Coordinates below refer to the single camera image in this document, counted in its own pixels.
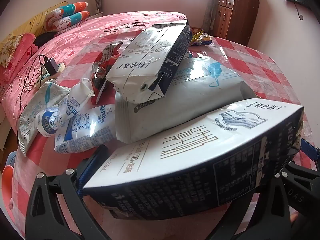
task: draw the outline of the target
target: wooden floor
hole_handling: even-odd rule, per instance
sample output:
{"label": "wooden floor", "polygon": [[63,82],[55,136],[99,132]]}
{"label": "wooden floor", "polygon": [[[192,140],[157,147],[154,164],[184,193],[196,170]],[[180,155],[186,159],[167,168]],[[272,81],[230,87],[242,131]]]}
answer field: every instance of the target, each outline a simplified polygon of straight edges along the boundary
{"label": "wooden floor", "polygon": [[14,131],[11,129],[9,132],[9,135],[7,137],[7,140],[4,144],[4,150],[0,150],[0,156],[2,155],[1,164],[0,164],[0,171],[2,173],[5,162],[7,161],[8,155],[11,152],[14,152],[18,149],[18,142],[17,142],[17,136],[15,135]]}

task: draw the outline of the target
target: charger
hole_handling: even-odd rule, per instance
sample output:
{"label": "charger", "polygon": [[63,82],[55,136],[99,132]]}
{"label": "charger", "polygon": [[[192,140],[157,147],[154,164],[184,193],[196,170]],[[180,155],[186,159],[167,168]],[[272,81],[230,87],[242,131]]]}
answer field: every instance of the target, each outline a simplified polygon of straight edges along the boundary
{"label": "charger", "polygon": [[48,71],[49,75],[50,76],[55,75],[58,72],[59,67],[58,67],[56,61],[54,60],[54,58],[53,57],[51,57],[49,59],[45,58],[44,61],[45,61],[44,67]]}

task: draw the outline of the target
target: bed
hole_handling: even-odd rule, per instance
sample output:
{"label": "bed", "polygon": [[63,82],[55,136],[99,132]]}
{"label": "bed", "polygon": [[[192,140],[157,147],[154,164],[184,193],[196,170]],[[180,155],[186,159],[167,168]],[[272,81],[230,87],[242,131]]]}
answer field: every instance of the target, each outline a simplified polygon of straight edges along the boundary
{"label": "bed", "polygon": [[[25,64],[19,76],[24,80],[26,70],[39,54],[54,57],[57,63],[63,62],[67,68],[57,78],[62,86],[72,87],[83,77],[90,76],[92,63],[107,44],[124,42],[122,51],[130,41],[142,30],[154,23],[184,20],[186,16],[174,12],[132,12],[109,15],[83,22],[42,46]],[[280,71],[276,63],[268,56],[248,47],[212,38],[208,46],[190,47],[193,57],[210,56],[228,68],[234,69],[262,98],[300,104],[291,85]],[[20,116],[21,80],[16,78],[12,88],[8,88],[2,105],[14,131]],[[22,108],[25,107],[35,90],[23,94]],[[99,105],[114,103],[114,90],[109,88],[101,97]],[[303,136],[312,142],[311,129],[304,117]],[[54,138],[45,138],[40,134],[31,145],[25,157],[18,149],[12,182],[13,216],[18,229],[24,234],[27,204],[34,179],[39,172],[48,176],[59,175],[67,168],[75,168],[82,159],[88,158],[94,149],[79,154],[58,154],[53,150]],[[110,152],[121,145],[118,141],[108,143]],[[295,157],[296,163],[308,168],[315,168],[303,153]],[[70,228],[76,228],[63,199],[59,199]],[[114,239],[154,239],[161,240],[169,236],[176,239],[197,240],[207,237],[212,228],[219,222],[228,204],[201,214],[161,221],[124,221],[114,219],[107,210],[101,208],[91,198],[86,197],[86,203],[92,215]],[[250,213],[257,199],[253,198],[248,216],[241,228],[244,229],[250,220]]]}

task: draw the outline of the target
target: red and black package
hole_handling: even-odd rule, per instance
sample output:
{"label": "red and black package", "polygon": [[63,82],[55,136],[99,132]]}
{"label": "red and black package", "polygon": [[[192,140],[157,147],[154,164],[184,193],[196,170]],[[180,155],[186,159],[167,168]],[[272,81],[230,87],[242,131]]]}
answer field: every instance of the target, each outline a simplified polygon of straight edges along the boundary
{"label": "red and black package", "polygon": [[106,80],[106,75],[119,58],[120,53],[118,52],[118,49],[122,44],[123,43],[121,42],[106,46],[103,51],[100,52],[92,65],[91,81],[93,85],[94,97],[91,98],[91,102],[93,104],[98,103],[103,90],[111,84]]}

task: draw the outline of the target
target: silver screw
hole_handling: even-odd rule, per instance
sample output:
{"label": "silver screw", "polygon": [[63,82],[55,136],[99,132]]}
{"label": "silver screw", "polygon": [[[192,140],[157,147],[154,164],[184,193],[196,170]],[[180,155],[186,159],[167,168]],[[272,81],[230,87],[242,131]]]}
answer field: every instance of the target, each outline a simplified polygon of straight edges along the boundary
{"label": "silver screw", "polygon": [[38,179],[42,179],[44,177],[44,173],[43,172],[40,172],[38,175],[37,175],[37,178]]}
{"label": "silver screw", "polygon": [[67,169],[66,170],[66,174],[67,175],[71,175],[72,173],[74,173],[75,171],[73,169]]}

